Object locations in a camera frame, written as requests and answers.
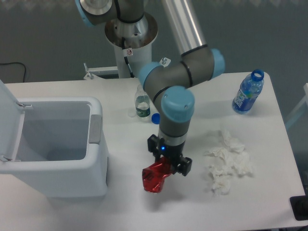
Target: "plastic water bottle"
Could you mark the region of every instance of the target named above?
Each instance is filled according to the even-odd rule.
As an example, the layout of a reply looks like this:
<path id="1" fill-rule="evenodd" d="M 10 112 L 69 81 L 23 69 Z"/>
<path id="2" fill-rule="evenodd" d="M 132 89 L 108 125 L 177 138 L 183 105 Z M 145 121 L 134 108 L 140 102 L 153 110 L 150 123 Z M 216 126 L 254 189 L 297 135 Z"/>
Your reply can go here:
<path id="1" fill-rule="evenodd" d="M 135 94 L 135 106 L 136 106 L 136 114 L 142 118 L 146 119 L 150 115 L 150 97 L 143 90 L 142 86 L 139 85 L 137 87 L 137 91 Z"/>
<path id="2" fill-rule="evenodd" d="M 250 111 L 264 84 L 264 72 L 260 69 L 254 70 L 242 81 L 240 89 L 233 100 L 234 111 L 246 114 Z"/>

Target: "bottle label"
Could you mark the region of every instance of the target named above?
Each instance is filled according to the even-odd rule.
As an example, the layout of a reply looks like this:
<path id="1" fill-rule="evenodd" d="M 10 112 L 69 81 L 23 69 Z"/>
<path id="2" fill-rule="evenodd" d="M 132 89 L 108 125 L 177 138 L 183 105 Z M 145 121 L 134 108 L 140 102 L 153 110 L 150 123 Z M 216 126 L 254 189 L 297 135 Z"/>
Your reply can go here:
<path id="1" fill-rule="evenodd" d="M 144 110 L 136 108 L 136 112 L 139 117 L 147 117 L 150 115 L 150 108 Z"/>
<path id="2" fill-rule="evenodd" d="M 243 92 L 242 89 L 239 89 L 233 100 L 233 106 L 242 112 L 249 111 L 256 99 L 257 97 L 252 97 L 252 93 Z"/>

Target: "table surface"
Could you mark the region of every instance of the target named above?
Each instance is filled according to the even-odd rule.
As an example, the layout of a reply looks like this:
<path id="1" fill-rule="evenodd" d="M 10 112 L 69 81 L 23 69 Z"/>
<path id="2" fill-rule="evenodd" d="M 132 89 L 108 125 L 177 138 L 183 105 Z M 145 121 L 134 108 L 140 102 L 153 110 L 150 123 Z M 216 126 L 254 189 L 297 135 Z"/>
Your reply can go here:
<path id="1" fill-rule="evenodd" d="M 239 231 L 307 225 L 295 220 L 289 203 L 304 190 L 270 77 L 265 75 L 250 113 L 238 115 L 231 108 L 246 75 L 223 74 L 191 88 L 195 112 L 183 154 L 193 159 L 192 170 L 167 178 L 159 194 L 145 192 L 141 180 L 142 169 L 154 162 L 146 140 L 158 133 L 158 125 L 128 116 L 137 79 L 7 84 L 16 97 L 98 98 L 110 156 L 103 198 L 46 198 L 15 177 L 0 175 L 1 230 Z M 234 176 L 230 193 L 215 196 L 204 152 L 215 145 L 221 127 L 245 144 L 255 173 Z"/>

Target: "red object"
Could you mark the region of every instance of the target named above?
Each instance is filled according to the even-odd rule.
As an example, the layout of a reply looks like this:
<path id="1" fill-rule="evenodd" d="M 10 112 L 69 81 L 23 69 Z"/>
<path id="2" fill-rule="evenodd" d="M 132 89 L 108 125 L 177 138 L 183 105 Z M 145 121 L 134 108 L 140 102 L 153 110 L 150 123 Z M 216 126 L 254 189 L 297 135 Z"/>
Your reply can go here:
<path id="1" fill-rule="evenodd" d="M 163 189 L 165 178 L 173 173 L 170 161 L 164 156 L 151 166 L 142 170 L 144 190 L 151 193 L 160 193 Z"/>

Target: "white tissue paper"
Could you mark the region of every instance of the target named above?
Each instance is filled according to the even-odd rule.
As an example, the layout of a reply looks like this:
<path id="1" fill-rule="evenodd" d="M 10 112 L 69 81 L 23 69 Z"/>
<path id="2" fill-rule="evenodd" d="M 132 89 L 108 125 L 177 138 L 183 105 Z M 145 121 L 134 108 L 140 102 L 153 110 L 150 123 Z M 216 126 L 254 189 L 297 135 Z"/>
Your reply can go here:
<path id="1" fill-rule="evenodd" d="M 232 176 L 253 174 L 249 154 L 244 151 L 245 145 L 238 138 L 232 137 L 225 129 L 221 130 L 221 135 L 222 147 L 214 147 L 205 152 L 206 156 L 212 157 L 212 164 L 207 167 L 213 175 L 212 190 L 216 195 L 229 193 Z"/>

